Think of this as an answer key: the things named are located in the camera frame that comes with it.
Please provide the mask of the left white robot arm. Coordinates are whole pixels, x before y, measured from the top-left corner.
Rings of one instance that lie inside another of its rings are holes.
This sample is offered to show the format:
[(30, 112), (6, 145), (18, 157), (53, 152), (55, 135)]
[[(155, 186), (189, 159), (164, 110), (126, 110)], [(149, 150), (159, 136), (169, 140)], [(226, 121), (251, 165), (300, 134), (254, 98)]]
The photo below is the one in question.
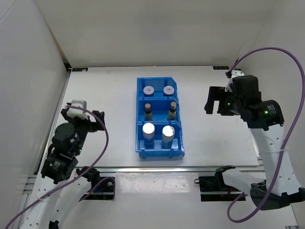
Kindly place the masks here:
[(68, 104), (61, 115), (65, 123), (56, 127), (51, 139), (35, 200), (16, 215), (28, 212), (23, 229), (59, 229), (77, 203), (103, 181), (94, 168), (101, 155), (90, 166), (76, 166), (88, 133), (108, 132), (105, 113)]

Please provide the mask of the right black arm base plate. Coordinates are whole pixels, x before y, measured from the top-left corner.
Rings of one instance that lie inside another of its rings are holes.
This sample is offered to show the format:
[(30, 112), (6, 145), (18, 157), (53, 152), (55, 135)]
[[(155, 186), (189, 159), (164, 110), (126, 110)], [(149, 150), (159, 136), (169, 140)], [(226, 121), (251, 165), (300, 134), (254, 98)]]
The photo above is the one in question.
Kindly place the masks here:
[(198, 177), (194, 183), (199, 185), (201, 202), (232, 202), (241, 194), (234, 187), (219, 188), (214, 177)]

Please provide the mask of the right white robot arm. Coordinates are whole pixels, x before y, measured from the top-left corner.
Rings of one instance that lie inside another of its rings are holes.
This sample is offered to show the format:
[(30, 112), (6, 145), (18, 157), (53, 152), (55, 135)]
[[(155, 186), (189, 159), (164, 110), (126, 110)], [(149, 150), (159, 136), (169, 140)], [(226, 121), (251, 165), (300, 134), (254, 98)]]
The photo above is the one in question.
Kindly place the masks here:
[(274, 210), (303, 202), (305, 189), (297, 180), (285, 148), (284, 117), (275, 100), (262, 100), (258, 86), (209, 88), (207, 114), (219, 102), (220, 115), (239, 115), (247, 123), (265, 168), (265, 179), (239, 171), (235, 166), (216, 169), (206, 185), (221, 191), (236, 188), (249, 195), (259, 210)]

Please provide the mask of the blue-label silver-lid shaker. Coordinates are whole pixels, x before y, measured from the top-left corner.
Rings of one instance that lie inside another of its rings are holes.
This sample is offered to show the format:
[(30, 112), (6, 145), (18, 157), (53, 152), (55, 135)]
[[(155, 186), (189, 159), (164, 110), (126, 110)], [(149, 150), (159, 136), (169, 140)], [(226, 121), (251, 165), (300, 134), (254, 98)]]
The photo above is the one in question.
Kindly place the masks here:
[(154, 144), (155, 127), (152, 123), (145, 123), (142, 127), (143, 141), (147, 146)]
[(171, 125), (166, 125), (162, 129), (162, 147), (171, 148), (175, 135), (175, 129)]

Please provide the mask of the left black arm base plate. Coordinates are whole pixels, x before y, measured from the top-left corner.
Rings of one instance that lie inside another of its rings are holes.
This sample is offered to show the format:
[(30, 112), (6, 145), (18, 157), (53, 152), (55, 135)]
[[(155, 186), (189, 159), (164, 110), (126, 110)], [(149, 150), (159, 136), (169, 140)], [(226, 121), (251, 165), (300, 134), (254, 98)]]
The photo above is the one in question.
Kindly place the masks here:
[(109, 200), (115, 199), (116, 189), (115, 173), (99, 173), (91, 181), (91, 187), (81, 200)]

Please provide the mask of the yellow-label brown bottle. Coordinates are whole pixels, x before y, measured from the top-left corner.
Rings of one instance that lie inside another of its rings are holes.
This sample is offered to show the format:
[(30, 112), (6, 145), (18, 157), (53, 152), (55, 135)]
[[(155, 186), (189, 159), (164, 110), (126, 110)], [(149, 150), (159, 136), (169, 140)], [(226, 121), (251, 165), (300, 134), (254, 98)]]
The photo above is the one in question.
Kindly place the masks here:
[(177, 103), (176, 102), (171, 102), (169, 113), (168, 113), (168, 120), (175, 120), (176, 119), (176, 111), (177, 111)]
[(145, 114), (145, 121), (151, 121), (152, 120), (152, 108), (151, 104), (146, 103), (144, 106), (144, 114)]

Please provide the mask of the white-lid sauce jar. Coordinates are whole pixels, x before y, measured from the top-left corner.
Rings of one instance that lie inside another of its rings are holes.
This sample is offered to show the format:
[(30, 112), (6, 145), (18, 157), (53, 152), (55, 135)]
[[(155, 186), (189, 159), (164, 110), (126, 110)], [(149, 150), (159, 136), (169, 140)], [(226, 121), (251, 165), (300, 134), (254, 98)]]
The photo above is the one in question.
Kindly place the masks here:
[(174, 92), (175, 92), (175, 89), (172, 86), (167, 85), (163, 88), (164, 96), (173, 96)]
[(154, 88), (152, 86), (146, 86), (143, 89), (144, 96), (153, 96), (154, 95)]

